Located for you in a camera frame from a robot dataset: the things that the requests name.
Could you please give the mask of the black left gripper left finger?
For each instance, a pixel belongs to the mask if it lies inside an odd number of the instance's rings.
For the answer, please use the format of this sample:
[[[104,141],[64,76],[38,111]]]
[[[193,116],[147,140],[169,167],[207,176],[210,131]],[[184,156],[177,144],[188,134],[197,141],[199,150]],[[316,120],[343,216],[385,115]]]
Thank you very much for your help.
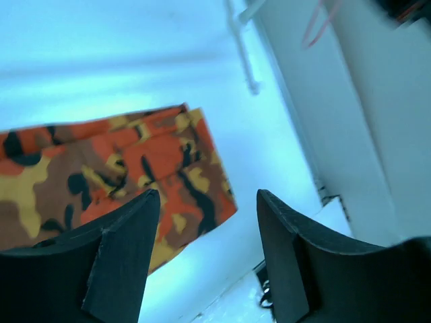
[[[81,227],[3,251],[1,321],[138,321],[159,216],[149,189]]]

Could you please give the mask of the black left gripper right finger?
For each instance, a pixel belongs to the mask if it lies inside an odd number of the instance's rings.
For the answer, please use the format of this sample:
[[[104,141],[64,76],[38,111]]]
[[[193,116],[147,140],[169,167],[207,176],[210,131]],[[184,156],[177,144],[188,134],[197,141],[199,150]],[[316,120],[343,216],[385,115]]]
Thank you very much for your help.
[[[430,238],[355,240],[268,190],[257,219],[277,322],[430,321]]]

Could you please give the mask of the orange camouflage trousers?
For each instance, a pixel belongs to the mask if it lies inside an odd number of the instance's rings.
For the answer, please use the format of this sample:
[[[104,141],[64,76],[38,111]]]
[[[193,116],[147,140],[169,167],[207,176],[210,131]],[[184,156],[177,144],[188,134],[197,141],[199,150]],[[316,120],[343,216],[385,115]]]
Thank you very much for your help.
[[[1,248],[32,246],[146,190],[161,213],[155,271],[237,210],[202,111],[186,104],[1,134]]]

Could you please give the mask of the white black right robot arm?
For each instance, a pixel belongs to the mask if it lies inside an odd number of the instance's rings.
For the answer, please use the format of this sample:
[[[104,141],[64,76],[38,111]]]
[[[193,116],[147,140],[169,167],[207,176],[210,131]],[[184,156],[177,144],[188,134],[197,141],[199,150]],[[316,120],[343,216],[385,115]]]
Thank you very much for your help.
[[[374,0],[373,3],[398,26],[423,21],[430,29],[430,0]]]

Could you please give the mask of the white foam board panel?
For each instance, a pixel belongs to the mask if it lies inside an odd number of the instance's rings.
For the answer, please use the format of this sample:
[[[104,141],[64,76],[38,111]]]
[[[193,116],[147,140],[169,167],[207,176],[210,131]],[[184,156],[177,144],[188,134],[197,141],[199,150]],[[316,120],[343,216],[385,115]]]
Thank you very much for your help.
[[[395,204],[335,30],[338,1],[266,1],[265,25],[322,181],[343,200],[359,240],[402,239]]]

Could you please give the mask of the white metal clothes rack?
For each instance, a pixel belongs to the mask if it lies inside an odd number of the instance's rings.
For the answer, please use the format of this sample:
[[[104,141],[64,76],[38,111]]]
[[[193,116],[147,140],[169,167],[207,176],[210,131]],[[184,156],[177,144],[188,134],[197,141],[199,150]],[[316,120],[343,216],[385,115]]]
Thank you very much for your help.
[[[259,82],[255,79],[253,73],[253,67],[251,64],[248,51],[246,49],[242,32],[246,25],[254,18],[260,8],[262,8],[265,0],[252,1],[251,4],[242,10],[240,13],[236,13],[234,10],[234,4],[232,1],[224,1],[226,9],[227,24],[236,44],[240,62],[243,68],[246,84],[252,95],[256,96],[260,92]]]

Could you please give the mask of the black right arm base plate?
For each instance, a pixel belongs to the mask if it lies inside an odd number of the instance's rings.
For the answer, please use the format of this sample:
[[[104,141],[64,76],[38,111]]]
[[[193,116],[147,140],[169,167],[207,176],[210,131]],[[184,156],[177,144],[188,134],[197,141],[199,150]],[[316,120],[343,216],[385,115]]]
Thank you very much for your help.
[[[261,296],[259,296],[259,306],[264,309],[273,309],[272,295],[269,286],[269,278],[265,261],[260,262],[254,269],[259,284],[261,286]]]

